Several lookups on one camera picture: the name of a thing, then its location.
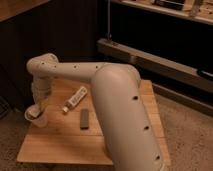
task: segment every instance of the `wooden table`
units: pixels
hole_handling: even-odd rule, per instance
[[[96,119],[90,92],[80,104],[68,114],[62,113],[64,102],[84,83],[69,80],[54,80],[53,92],[49,98],[45,114],[49,123],[45,128],[31,124],[24,139],[17,161],[32,163],[66,163],[112,165],[107,156],[99,123]],[[150,81],[143,80],[140,90],[144,105],[166,164],[171,165],[165,135]],[[80,129],[80,110],[89,110],[88,130]]]

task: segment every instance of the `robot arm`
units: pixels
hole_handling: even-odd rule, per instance
[[[27,63],[33,75],[35,103],[51,93],[51,77],[91,84],[92,100],[116,171],[166,171],[162,154],[143,106],[140,75],[124,64],[59,63],[53,54]]]

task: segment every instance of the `dark wooden wall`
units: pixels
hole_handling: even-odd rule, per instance
[[[52,0],[0,22],[0,95],[24,109],[32,103],[29,58],[53,52],[61,61],[96,56],[96,0]]]

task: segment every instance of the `floor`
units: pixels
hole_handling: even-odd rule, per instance
[[[213,117],[156,95],[172,159],[171,171],[213,170]],[[17,163],[16,157],[29,123],[20,112],[0,120],[1,171],[113,171],[108,166]]]

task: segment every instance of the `bottle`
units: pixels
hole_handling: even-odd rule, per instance
[[[67,113],[70,109],[75,108],[78,103],[86,96],[87,89],[84,86],[81,86],[76,93],[66,101],[64,107],[62,108],[64,113]]]

